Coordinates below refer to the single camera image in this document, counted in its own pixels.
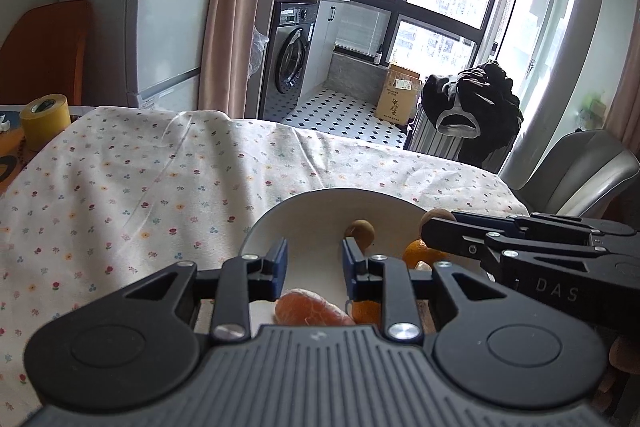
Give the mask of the person right hand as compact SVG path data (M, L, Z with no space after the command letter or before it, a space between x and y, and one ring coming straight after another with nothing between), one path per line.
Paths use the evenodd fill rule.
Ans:
M626 388L639 376L639 337L620 336L608 350L608 367L591 400L591 406L612 416L626 395Z

